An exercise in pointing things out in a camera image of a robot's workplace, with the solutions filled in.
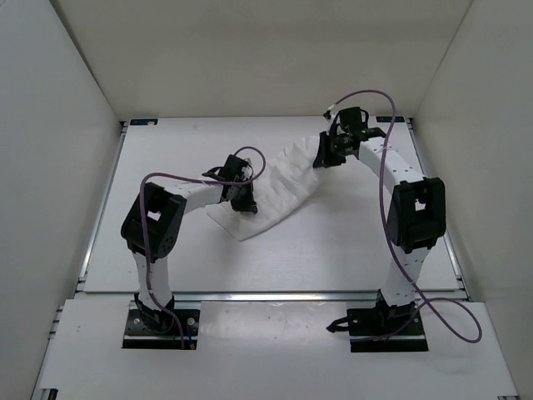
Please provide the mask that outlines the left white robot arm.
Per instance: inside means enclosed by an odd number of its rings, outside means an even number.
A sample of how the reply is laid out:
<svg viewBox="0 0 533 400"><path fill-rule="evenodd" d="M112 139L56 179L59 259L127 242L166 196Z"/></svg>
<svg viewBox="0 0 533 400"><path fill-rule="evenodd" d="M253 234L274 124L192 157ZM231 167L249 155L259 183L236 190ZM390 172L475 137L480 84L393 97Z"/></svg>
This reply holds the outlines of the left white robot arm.
<svg viewBox="0 0 533 400"><path fill-rule="evenodd" d="M225 164L201 178L158 172L145 177L121 227L121 236L137 264L135 303L157 332L174 321L174 297L168 282L167 256L175 247L182 219L193 211L229 203L238 213L257 213L251 161L231 154Z"/></svg>

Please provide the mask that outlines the white pleated skirt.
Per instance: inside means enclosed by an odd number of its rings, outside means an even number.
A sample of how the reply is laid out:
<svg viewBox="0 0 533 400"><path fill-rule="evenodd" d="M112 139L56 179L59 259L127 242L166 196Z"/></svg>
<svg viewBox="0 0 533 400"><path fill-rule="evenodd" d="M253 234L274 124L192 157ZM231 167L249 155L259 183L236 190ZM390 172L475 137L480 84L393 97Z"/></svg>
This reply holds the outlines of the white pleated skirt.
<svg viewBox="0 0 533 400"><path fill-rule="evenodd" d="M253 238L295 212L321 185L326 169L314 168L318 136L296 140L266 164L254 182L257 213L236 212L223 203L207 208L207 216L237 241Z"/></svg>

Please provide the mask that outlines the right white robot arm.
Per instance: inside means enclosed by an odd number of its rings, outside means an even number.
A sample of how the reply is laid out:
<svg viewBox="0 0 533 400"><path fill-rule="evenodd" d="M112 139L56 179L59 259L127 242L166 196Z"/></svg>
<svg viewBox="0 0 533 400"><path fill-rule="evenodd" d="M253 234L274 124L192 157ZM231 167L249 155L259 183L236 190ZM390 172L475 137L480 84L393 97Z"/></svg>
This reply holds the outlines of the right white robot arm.
<svg viewBox="0 0 533 400"><path fill-rule="evenodd" d="M446 231L445 185L428 178L386 143L386 133L369 127L369 114L359 107L324 113L328 129L320 133L314 168L331 168L349 156L370 168L380 179L379 189L391 195L383 213L386 240L391 244L391 266L379 289L373 322L382 333L393 333L403 314L414 307L414 285L430 250Z"/></svg>

